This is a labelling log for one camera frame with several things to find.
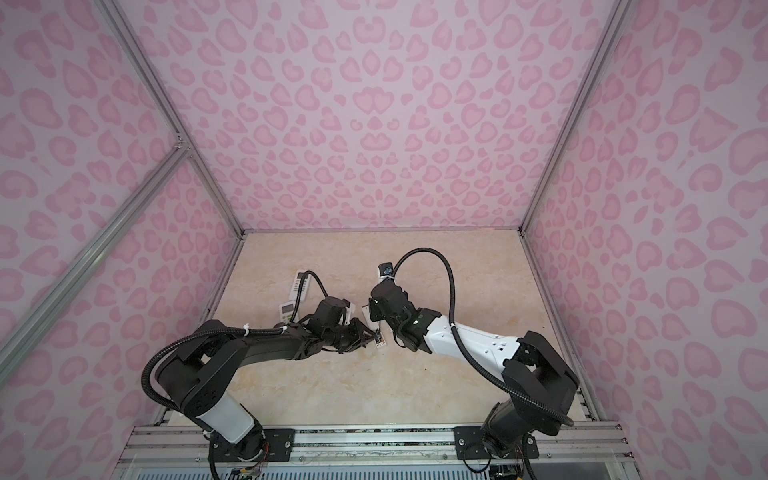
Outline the long slim white remote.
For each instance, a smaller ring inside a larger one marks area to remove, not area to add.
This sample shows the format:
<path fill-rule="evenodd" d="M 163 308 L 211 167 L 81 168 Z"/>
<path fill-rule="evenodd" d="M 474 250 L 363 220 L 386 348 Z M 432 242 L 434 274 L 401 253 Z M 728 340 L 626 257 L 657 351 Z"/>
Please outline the long slim white remote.
<path fill-rule="evenodd" d="M 369 306 L 363 305 L 361 308 L 361 312 L 367 327 L 371 329 L 374 333 L 374 341 L 375 341 L 376 347 L 379 349 L 386 347 L 387 343 L 386 343 L 386 339 L 383 336 L 380 323 L 372 320 Z"/>

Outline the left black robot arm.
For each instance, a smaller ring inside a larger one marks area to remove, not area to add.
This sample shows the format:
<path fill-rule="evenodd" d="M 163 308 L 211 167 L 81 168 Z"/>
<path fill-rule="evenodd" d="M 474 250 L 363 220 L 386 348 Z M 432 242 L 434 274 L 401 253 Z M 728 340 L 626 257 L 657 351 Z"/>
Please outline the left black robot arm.
<path fill-rule="evenodd" d="M 255 461 L 269 455 L 264 428 L 228 391 L 237 371 L 277 360 L 305 360 L 318 353 L 346 354 L 376 341 L 379 331 L 352 316 L 345 299 L 322 295 L 314 313 L 268 329 L 228 327 L 212 319 L 154 354 L 141 373 L 153 402 L 181 413 L 202 428 L 207 460 Z"/>

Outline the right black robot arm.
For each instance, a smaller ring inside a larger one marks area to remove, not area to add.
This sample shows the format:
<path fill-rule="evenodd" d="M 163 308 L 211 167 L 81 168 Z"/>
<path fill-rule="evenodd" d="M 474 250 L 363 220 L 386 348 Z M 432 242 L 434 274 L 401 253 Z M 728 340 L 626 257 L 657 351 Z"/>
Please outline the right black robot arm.
<path fill-rule="evenodd" d="M 430 254 L 444 266 L 448 278 L 448 312 L 417 307 L 396 283 L 407 259 Z M 439 251 L 421 247 L 396 263 L 378 266 L 378 283 L 369 296 L 375 322 L 386 323 L 395 342 L 413 352 L 444 355 L 465 361 L 497 389 L 508 395 L 496 404 L 479 429 L 479 445 L 492 458 L 527 456 L 528 439 L 539 432 L 556 436 L 575 421 L 568 415 L 580 387 L 572 368 L 541 334 L 502 336 L 456 321 L 456 282 L 448 259 Z"/>

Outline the white air conditioner remote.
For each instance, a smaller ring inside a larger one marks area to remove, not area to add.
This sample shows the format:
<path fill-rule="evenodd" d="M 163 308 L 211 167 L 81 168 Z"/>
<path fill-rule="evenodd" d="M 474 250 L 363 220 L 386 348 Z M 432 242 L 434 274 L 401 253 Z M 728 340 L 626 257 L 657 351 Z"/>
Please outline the white air conditioner remote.
<path fill-rule="evenodd" d="M 306 276 L 304 270 L 298 270 L 289 292 L 289 299 L 291 301 L 295 301 L 297 298 L 299 298 L 301 301 L 304 301 L 306 299 L 310 285 L 311 277 Z"/>

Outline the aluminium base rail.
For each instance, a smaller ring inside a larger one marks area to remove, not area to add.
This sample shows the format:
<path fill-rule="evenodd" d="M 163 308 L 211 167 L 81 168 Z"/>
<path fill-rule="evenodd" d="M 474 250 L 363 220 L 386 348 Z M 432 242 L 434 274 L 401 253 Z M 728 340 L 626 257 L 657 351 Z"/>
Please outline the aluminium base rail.
<path fill-rule="evenodd" d="M 268 457 L 208 459 L 193 426 L 138 427 L 115 479 L 637 479 L 621 427 L 579 422 L 555 437 L 532 434 L 503 458 L 480 443 L 477 426 L 449 424 L 272 427 Z"/>

